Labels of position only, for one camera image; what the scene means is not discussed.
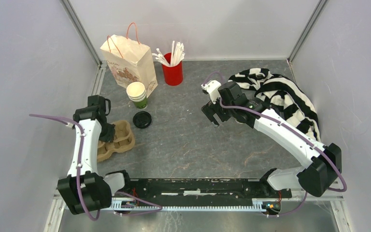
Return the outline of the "brown paper takeout bag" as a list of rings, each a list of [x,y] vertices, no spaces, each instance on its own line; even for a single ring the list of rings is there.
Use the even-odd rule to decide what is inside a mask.
[[[151,48],[139,42],[137,33],[135,40],[128,32],[125,36],[108,35],[100,50],[119,86],[127,88],[132,82],[141,82],[147,97],[158,86]]]

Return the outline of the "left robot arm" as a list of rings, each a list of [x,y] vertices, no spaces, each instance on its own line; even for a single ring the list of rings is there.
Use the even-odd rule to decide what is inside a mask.
[[[89,96],[87,107],[77,109],[71,120],[76,130],[74,155],[67,176],[58,181],[57,189],[74,215],[99,212],[111,206],[115,193],[127,197],[132,192],[132,183],[122,172],[98,175],[98,142],[112,142],[115,135],[115,126],[106,119],[110,109],[109,99]]]

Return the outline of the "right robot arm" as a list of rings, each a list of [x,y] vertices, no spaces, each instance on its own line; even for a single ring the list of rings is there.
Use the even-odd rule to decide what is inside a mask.
[[[342,176],[342,151],[336,144],[325,145],[305,135],[286,122],[271,104],[256,97],[248,99],[235,82],[205,81],[201,88],[210,98],[201,110],[215,126],[219,126],[217,118],[221,122],[234,118],[269,136],[300,163],[297,168],[268,171],[259,185],[263,196],[272,197],[279,190],[291,188],[303,189],[315,197],[321,197],[326,190],[347,190]]]

